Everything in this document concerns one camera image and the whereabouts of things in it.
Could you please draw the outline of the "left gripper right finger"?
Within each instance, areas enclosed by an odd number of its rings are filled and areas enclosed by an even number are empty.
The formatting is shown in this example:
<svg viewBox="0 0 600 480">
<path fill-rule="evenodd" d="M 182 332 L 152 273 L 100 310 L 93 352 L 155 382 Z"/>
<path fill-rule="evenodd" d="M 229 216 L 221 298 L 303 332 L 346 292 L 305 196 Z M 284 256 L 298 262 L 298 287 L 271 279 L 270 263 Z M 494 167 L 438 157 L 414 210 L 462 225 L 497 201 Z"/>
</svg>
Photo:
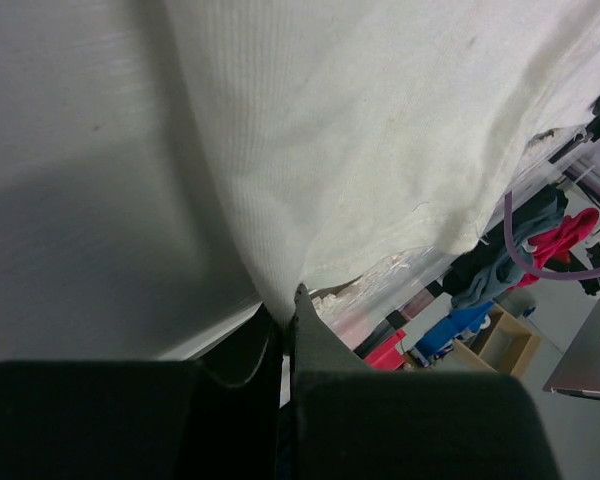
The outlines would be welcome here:
<svg viewBox="0 0 600 480">
<path fill-rule="evenodd" d="M 535 404 L 490 372 L 383 372 L 299 285 L 289 327 L 294 479 L 558 479 Z"/>
</svg>

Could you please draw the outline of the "white t shirt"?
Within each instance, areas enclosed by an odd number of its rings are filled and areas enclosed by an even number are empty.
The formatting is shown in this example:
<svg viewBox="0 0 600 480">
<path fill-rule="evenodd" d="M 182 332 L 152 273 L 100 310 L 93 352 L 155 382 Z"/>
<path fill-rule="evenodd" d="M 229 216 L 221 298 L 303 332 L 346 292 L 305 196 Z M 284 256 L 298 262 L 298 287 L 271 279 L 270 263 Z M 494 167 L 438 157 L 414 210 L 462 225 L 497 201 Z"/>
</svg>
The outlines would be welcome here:
<svg viewBox="0 0 600 480">
<path fill-rule="evenodd" d="M 527 144 L 600 95 L 600 1 L 167 10 L 224 217 L 281 322 L 299 285 L 472 249 Z"/>
</svg>

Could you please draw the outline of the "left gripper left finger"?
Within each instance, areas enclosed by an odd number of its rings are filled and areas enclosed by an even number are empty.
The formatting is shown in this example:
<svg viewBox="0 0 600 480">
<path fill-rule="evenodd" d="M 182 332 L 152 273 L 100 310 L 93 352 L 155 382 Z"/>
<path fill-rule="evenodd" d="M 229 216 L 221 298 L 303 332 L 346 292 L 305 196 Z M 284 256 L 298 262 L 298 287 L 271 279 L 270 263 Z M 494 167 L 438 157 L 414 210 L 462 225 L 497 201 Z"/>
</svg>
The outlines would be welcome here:
<svg viewBox="0 0 600 480">
<path fill-rule="evenodd" d="M 265 308 L 195 360 L 0 362 L 0 479 L 271 479 L 281 362 Z"/>
</svg>

